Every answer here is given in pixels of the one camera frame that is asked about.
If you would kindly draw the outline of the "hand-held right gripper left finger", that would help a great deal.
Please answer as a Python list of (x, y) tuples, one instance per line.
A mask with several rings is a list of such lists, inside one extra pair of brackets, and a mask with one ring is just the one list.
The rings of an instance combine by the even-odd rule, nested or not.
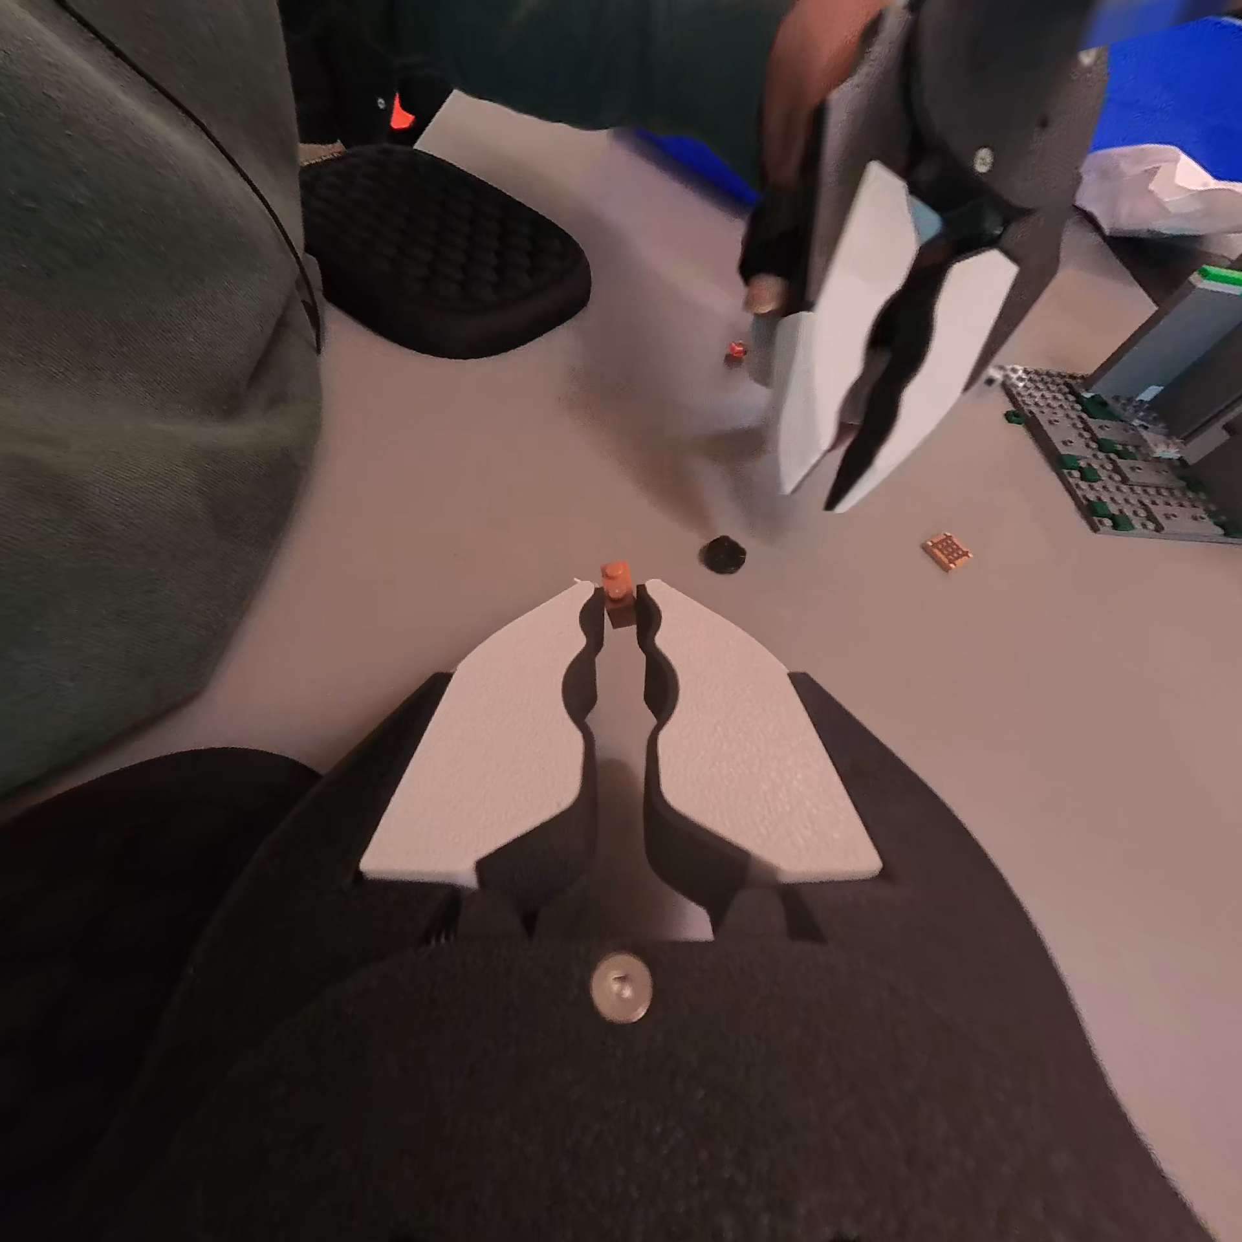
[(482, 640), (363, 853), (369, 880), (488, 891), (536, 921), (596, 853), (601, 590), (577, 579)]

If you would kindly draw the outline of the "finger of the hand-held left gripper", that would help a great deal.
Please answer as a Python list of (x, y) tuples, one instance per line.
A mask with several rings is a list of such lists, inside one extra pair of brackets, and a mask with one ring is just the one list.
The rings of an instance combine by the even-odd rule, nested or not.
[(868, 162), (811, 309), (784, 318), (777, 332), (783, 495), (799, 489), (837, 440), (876, 319), (907, 281), (920, 247), (905, 180)]
[(1018, 270), (998, 248), (917, 263), (877, 321), (885, 362), (865, 393), (862, 423), (833, 479), (827, 511), (858, 505), (953, 409)]

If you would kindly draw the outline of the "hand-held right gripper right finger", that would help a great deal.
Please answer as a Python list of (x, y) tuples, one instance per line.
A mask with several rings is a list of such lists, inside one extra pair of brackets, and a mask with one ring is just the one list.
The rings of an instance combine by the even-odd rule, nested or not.
[(877, 878), (880, 851), (785, 664), (663, 579), (636, 603), (657, 877), (715, 936), (743, 893)]

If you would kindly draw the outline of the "person's left forearm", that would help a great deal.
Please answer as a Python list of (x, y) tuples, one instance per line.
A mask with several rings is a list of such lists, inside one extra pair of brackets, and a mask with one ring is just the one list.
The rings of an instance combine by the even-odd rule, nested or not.
[(645, 130), (760, 177), (766, 68), (793, 3), (391, 1), (371, 29), (400, 65), (577, 130)]

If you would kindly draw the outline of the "grey desk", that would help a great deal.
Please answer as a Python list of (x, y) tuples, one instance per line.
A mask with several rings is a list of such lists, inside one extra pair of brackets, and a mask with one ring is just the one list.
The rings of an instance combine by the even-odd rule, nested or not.
[[(811, 673), (1004, 871), (1133, 1121), (1239, 1239), (1239, 548), (1092, 532), (981, 387), (877, 492), (783, 498), (744, 332), (741, 217), (621, 134), (454, 96), (423, 148), (556, 219), (590, 306), (482, 362), (330, 310), (295, 523), (207, 689), (3, 809), (172, 751), (333, 766), (431, 673), (629, 560)], [(922, 550), (973, 551), (941, 570)], [(698, 563), (729, 535), (732, 576)]]

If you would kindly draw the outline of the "person's left hand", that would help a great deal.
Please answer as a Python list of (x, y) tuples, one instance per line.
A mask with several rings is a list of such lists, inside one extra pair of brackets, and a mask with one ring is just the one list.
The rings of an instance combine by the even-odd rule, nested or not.
[(811, 159), (815, 117), (855, 72), (885, 1), (753, 3), (765, 22), (757, 93), (759, 192), (791, 199)]

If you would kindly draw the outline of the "grey toy brick baseplate build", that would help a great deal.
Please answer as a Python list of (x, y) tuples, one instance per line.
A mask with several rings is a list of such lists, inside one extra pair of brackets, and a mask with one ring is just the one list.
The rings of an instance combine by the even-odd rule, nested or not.
[(1198, 266), (1092, 374), (994, 366), (1097, 534), (1241, 542), (1239, 259)]

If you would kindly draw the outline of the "blue plastic bin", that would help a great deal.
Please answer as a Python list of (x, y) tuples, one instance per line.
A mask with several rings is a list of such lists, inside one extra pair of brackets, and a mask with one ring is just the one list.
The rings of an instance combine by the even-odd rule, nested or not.
[[(1195, 158), (1213, 174), (1239, 177), (1239, 18), (1210, 16), (1163, 26), (1152, 34), (1123, 40), (1112, 53), (1103, 118), (1092, 151), (1167, 145)], [(688, 143), (689, 137), (661, 134), (660, 146)], [(691, 164), (723, 168), (716, 154), (701, 154)], [(749, 183), (732, 173), (738, 183)], [(749, 183), (746, 199), (757, 201)]]

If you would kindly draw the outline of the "white paper bags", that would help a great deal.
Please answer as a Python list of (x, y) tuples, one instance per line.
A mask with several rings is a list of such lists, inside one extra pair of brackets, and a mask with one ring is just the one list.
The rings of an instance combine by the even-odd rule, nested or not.
[(1077, 205), (1118, 238), (1241, 232), (1241, 182), (1220, 180), (1179, 148), (1099, 149), (1081, 165)]

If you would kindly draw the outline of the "black honeycomb textured pad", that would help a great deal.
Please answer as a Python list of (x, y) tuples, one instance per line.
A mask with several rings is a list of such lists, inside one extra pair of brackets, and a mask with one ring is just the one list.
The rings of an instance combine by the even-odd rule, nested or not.
[(583, 312), (578, 241), (426, 151), (369, 145), (301, 168), (324, 298), (389, 343), (447, 361), (513, 352)]

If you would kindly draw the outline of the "dark cloth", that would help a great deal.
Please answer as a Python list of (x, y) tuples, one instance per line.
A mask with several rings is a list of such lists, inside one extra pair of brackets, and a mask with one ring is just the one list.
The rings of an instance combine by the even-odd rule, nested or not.
[(108, 772), (3, 825), (3, 1239), (48, 1230), (210, 918), (318, 780), (286, 755), (196, 749)]

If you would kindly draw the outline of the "dark object with orange mark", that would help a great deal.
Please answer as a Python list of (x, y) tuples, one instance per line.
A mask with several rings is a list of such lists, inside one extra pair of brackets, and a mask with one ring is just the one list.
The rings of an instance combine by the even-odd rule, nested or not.
[(363, 3), (280, 1), (301, 146), (413, 146), (454, 91), (425, 59), (394, 57)]

